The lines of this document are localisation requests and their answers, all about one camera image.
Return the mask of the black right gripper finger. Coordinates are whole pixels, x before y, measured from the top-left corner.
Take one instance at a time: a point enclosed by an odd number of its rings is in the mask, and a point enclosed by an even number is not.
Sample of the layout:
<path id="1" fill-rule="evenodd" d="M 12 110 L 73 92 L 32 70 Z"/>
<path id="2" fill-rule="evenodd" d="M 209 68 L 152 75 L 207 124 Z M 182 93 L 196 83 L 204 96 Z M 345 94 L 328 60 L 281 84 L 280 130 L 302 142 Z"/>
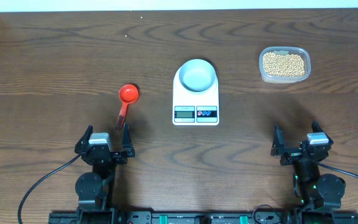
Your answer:
<path id="1" fill-rule="evenodd" d="M 270 152 L 271 156 L 279 156 L 284 152 L 284 140 L 282 136 L 282 130 L 275 124 L 273 127 L 273 143 Z"/>
<path id="2" fill-rule="evenodd" d="M 324 132 L 317 121 L 312 122 L 311 128 L 312 128 L 312 132 L 314 132 L 314 133 L 323 133 Z"/>

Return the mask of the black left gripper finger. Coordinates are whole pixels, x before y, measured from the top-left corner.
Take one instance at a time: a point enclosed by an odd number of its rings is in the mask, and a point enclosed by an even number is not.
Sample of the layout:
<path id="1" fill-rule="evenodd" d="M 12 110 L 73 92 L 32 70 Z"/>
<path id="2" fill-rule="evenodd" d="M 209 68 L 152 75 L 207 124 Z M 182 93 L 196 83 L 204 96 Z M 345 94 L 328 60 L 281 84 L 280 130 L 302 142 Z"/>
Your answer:
<path id="1" fill-rule="evenodd" d="M 129 135 L 129 126 L 124 123 L 124 133 L 122 137 L 122 147 L 126 152 L 133 152 L 133 144 Z"/>
<path id="2" fill-rule="evenodd" d="M 92 125 L 89 125 L 80 140 L 75 144 L 75 153 L 86 154 L 90 148 L 89 140 L 93 133 Z"/>

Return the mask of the red plastic measuring scoop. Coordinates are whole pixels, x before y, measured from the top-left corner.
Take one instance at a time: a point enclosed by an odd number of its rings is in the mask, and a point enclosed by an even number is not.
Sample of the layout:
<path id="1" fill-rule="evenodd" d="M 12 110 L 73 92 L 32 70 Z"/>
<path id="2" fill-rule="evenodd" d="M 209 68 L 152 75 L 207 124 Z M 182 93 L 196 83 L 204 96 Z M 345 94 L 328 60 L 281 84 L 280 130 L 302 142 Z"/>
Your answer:
<path id="1" fill-rule="evenodd" d="M 126 84 L 119 90 L 121 109 L 117 118 L 116 129 L 121 129 L 126 118 L 127 108 L 139 99 L 139 90 L 133 84 Z"/>

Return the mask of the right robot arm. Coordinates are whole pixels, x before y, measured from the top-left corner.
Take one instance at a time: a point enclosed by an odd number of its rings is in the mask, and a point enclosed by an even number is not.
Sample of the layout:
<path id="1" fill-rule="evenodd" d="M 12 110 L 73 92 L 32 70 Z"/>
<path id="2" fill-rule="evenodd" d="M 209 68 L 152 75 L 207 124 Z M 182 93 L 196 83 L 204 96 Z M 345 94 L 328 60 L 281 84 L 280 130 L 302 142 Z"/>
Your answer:
<path id="1" fill-rule="evenodd" d="M 273 127 L 272 156 L 282 166 L 293 166 L 293 188 L 301 206 L 284 212 L 282 223 L 334 223 L 334 212 L 341 207 L 346 183 L 334 174 L 320 174 L 318 163 L 328 157 L 333 140 L 314 121 L 312 132 L 298 147 L 286 147 L 282 130 Z"/>

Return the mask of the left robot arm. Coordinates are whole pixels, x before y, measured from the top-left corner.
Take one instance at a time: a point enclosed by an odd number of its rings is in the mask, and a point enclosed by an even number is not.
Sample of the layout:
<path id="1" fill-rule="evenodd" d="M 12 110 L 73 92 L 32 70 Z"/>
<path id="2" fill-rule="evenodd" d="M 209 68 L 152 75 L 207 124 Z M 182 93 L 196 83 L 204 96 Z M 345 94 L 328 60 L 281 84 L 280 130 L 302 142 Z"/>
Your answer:
<path id="1" fill-rule="evenodd" d="M 75 184 L 78 195 L 78 223 L 127 223 L 127 213 L 109 204 L 116 178 L 116 167 L 127 164 L 135 156 L 129 136 L 129 126 L 124 124 L 122 151 L 112 150 L 108 133 L 94 133 L 88 126 L 75 145 L 75 153 L 92 167 L 82 174 Z"/>

